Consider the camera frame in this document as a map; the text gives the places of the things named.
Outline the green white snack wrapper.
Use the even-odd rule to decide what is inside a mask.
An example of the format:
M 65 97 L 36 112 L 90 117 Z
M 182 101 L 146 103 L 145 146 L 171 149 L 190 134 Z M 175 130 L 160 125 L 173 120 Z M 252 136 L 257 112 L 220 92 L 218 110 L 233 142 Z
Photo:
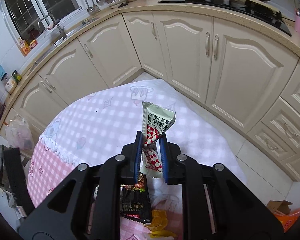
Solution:
M 142 166 L 141 173 L 161 178 L 163 167 L 157 150 L 157 141 L 174 124 L 175 111 L 152 102 L 142 102 Z

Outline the cream lower kitchen cabinets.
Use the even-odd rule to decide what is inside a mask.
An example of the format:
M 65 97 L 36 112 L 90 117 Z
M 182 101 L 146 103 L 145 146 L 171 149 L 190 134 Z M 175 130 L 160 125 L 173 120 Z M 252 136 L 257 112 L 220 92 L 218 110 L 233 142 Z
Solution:
M 38 130 L 67 105 L 146 71 L 207 108 L 300 181 L 300 35 L 215 10 L 117 13 L 47 52 L 6 101 Z

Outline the white checkered cloth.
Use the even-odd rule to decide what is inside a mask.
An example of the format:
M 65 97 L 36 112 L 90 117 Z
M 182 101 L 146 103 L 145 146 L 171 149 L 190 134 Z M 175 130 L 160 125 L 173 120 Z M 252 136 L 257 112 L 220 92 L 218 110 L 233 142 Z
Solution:
M 223 163 L 245 181 L 225 138 L 192 108 L 188 98 L 161 79 L 139 81 L 87 95 L 62 110 L 40 135 L 62 160 L 100 165 L 134 142 L 142 130 L 142 102 L 175 111 L 166 135 L 201 164 Z

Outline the black gold snack wrapper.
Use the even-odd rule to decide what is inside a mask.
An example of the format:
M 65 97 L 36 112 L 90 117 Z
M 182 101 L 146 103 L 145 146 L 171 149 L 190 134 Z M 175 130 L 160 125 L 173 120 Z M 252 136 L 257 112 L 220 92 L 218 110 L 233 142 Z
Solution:
M 121 185 L 120 216 L 141 224 L 151 223 L 151 201 L 143 173 L 139 173 L 136 184 Z

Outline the yellow snack bag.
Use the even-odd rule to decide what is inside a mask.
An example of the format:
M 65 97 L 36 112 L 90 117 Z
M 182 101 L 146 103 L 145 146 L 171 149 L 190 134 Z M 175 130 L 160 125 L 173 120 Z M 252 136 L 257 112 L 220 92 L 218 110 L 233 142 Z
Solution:
M 152 221 L 146 227 L 150 233 L 146 233 L 146 239 L 177 239 L 178 235 L 166 229 L 168 225 L 167 213 L 165 210 L 152 210 Z

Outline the pink checkered tablecloth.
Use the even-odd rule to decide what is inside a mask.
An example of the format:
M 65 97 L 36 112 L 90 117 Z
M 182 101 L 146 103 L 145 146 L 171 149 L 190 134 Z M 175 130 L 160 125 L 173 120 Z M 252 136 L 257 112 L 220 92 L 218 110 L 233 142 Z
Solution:
M 35 207 L 38 207 L 60 182 L 82 163 L 82 159 L 62 160 L 58 153 L 49 148 L 40 139 L 34 147 L 31 158 L 27 189 Z M 181 186 L 168 186 L 162 178 L 147 177 L 151 207 L 153 210 L 165 210 L 167 225 L 158 231 L 160 237 L 183 239 L 183 211 Z M 141 222 L 129 218 L 120 218 L 121 239 L 151 239 L 149 234 L 156 233 Z

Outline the brown cardboard box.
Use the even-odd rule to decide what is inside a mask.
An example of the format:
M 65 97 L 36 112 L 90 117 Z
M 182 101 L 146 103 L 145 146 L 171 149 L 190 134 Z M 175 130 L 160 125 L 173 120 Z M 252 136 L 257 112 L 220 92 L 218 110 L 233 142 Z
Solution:
M 270 200 L 266 207 L 273 213 L 279 215 L 289 215 L 291 208 L 289 207 L 293 203 L 286 200 L 274 201 Z

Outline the chrome sink faucet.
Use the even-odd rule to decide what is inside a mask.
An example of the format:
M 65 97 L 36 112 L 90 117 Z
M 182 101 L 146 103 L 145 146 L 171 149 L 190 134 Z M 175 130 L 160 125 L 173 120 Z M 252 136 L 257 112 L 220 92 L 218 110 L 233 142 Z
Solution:
M 44 27 L 43 22 L 45 20 L 51 20 L 51 23 Z M 47 14 L 40 18 L 36 22 L 36 26 L 40 29 L 41 26 L 44 27 L 39 35 L 39 43 L 49 42 L 49 44 L 56 44 L 59 40 L 63 41 L 68 36 L 65 33 L 64 27 L 60 26 L 59 20 L 55 19 L 53 14 Z

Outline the orange rice bag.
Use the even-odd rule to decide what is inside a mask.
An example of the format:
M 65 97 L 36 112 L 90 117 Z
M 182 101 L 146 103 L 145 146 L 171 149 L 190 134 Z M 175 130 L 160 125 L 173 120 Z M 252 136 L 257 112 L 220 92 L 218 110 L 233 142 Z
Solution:
M 288 215 L 276 213 L 275 217 L 280 221 L 283 226 L 284 233 L 286 233 L 300 217 L 300 208 L 293 210 Z

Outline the glass jar on counter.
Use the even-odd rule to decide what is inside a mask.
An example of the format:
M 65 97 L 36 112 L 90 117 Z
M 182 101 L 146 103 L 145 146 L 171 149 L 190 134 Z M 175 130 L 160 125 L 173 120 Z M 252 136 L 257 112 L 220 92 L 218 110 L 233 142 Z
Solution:
M 8 94 L 12 94 L 17 86 L 17 82 L 12 76 L 6 75 L 2 81 Z

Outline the black gas stove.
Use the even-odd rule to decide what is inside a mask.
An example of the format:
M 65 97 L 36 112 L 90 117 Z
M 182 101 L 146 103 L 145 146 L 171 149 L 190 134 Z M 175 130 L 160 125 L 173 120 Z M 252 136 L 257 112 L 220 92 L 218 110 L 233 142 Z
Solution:
M 291 35 L 281 12 L 251 0 L 161 0 L 160 3 L 190 3 L 228 9 L 261 20 L 288 36 Z

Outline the window with black grille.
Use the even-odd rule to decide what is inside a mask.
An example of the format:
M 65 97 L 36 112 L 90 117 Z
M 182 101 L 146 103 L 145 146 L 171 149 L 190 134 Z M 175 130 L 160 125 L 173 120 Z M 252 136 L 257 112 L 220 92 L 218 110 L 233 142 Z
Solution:
M 77 11 L 76 0 L 4 0 L 18 33 L 27 43 L 38 38 L 54 20 L 61 21 Z

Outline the pink utensil cup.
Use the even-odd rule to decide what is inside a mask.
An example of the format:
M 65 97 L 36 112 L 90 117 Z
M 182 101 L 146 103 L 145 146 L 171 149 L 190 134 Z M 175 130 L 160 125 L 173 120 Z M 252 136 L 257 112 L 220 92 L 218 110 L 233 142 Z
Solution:
M 295 15 L 294 30 L 300 34 L 300 15 Z

